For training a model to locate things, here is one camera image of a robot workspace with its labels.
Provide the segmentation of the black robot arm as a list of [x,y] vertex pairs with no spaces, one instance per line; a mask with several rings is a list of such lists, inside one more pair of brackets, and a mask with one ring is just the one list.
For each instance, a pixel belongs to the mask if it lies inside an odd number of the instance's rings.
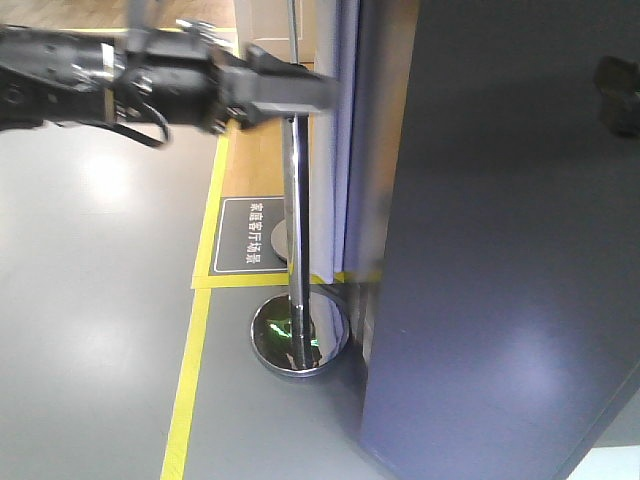
[[205,22],[180,26],[116,36],[2,27],[2,130],[80,124],[162,148],[173,125],[220,135],[231,120],[252,129],[336,107],[335,79],[253,44],[239,58]]

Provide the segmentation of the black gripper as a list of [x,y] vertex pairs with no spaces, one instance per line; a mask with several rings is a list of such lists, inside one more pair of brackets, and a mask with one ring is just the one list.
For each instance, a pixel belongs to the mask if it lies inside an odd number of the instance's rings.
[[130,31],[102,39],[104,129],[128,123],[193,126],[221,135],[232,118],[243,129],[274,118],[335,109],[339,82],[250,44],[240,59],[199,29]]

